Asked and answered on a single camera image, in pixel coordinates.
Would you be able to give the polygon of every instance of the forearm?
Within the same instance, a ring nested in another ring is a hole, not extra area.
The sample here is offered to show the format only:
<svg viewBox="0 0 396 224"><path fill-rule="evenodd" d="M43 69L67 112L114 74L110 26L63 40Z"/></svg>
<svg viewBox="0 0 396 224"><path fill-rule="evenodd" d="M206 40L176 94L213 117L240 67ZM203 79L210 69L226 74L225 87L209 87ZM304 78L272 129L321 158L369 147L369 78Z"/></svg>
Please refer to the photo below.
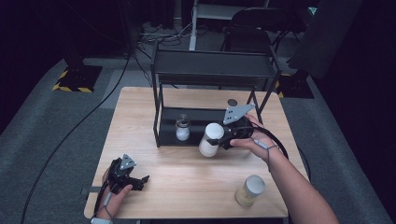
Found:
<svg viewBox="0 0 396 224"><path fill-rule="evenodd" d="M295 223L338 223L324 198L276 148L270 149L269 166Z"/></svg>

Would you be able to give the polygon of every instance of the black chair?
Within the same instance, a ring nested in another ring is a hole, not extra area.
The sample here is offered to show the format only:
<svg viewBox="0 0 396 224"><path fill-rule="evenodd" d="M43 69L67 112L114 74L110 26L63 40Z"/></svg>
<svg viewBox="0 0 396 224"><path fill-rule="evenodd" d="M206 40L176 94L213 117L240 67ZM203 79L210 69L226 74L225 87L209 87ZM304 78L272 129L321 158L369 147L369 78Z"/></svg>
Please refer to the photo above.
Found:
<svg viewBox="0 0 396 224"><path fill-rule="evenodd" d="M289 13L272 7L249 7L233 15L226 29L221 50L270 54L270 46L277 51L281 39L288 32ZM277 33L271 40L267 32Z"/></svg>

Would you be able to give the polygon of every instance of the dark background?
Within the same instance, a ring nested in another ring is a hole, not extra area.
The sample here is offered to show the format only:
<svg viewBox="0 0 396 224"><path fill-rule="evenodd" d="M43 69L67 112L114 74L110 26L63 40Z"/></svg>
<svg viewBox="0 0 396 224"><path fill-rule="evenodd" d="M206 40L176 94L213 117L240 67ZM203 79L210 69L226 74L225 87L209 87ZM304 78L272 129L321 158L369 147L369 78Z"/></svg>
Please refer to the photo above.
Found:
<svg viewBox="0 0 396 224"><path fill-rule="evenodd" d="M62 18L81 57L111 57L125 48L90 29L62 1L53 2L57 4L55 15ZM102 33L125 43L116 1L66 2ZM153 5L165 7L163 1L131 3L134 11L131 16L136 24L149 20L162 22L161 16L152 16L153 10L159 9L150 8ZM396 181L395 8L390 0L365 0L327 76L315 79L393 221L396 220L396 194L393 192ZM35 84L63 57L54 33L56 27L43 22L41 9L40 1L36 0L6 0L0 6L0 133Z"/></svg>

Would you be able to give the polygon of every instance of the right hand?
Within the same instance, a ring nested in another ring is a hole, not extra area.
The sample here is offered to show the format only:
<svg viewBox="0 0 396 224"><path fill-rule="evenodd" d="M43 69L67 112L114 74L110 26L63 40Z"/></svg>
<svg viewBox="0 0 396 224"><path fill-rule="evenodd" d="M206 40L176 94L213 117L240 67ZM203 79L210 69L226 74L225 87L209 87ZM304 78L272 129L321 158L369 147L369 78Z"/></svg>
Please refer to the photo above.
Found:
<svg viewBox="0 0 396 224"><path fill-rule="evenodd" d="M260 126L260 127L264 128L264 126L261 123L259 123L259 121L256 120L256 118L254 118L253 116L246 114L245 117L248 120L250 120L250 122L252 123L253 126L255 126L255 127ZM264 148L258 146L253 141L253 139L257 139L257 140L263 142L268 147L275 145L275 143L271 140L271 138L268 137L265 133L261 133L256 130L253 132L253 135L251 135L251 138L233 139L233 140L231 140L230 144L233 147L248 148L254 155L262 158L265 162L268 162L268 151L265 150Z"/></svg>

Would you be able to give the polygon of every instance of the wooden table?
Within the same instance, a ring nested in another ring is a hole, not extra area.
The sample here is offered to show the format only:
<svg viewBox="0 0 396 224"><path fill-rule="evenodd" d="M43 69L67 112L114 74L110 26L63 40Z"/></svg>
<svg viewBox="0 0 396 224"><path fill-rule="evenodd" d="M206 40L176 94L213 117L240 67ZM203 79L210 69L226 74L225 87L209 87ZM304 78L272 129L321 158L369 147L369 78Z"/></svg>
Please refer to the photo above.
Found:
<svg viewBox="0 0 396 224"><path fill-rule="evenodd" d="M249 91L164 89L168 105L226 108L227 100L245 104ZM260 99L265 92L257 92ZM276 94L272 94L262 119L283 143L290 161L306 177L290 126ZM131 176L150 175L142 191L132 191L118 218L287 217L288 210L268 173L266 164L244 148L219 149L212 158L198 147L156 147L152 125L155 109L151 88L123 88L111 121L93 187L100 187L112 160L127 153L136 167ZM249 175L259 175L266 190L253 206L240 206L234 198ZM92 216L97 193L90 193L84 214Z"/></svg>

